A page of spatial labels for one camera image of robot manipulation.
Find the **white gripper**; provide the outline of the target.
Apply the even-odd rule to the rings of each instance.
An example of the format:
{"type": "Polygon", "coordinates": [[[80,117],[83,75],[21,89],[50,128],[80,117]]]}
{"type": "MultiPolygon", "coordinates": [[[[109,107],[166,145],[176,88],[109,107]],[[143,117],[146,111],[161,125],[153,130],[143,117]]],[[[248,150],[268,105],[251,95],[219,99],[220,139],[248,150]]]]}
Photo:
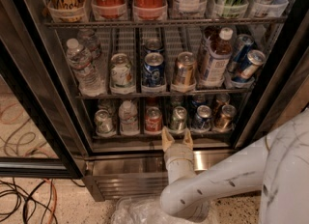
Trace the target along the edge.
{"type": "Polygon", "coordinates": [[[175,140],[165,126],[161,131],[161,140],[169,183],[194,177],[193,140],[190,130],[184,130],[182,144],[174,144],[175,140]]]}

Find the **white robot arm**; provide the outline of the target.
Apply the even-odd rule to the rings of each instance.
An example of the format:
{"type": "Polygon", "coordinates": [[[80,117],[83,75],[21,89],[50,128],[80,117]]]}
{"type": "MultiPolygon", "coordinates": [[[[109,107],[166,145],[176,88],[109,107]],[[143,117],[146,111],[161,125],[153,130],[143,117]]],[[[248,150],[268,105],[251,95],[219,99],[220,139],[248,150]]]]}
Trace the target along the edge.
{"type": "Polygon", "coordinates": [[[189,130],[181,143],[167,128],[161,137],[169,184],[160,205],[167,214],[201,222],[209,201],[259,190],[259,224],[309,224],[309,110],[200,174],[189,130]]]}

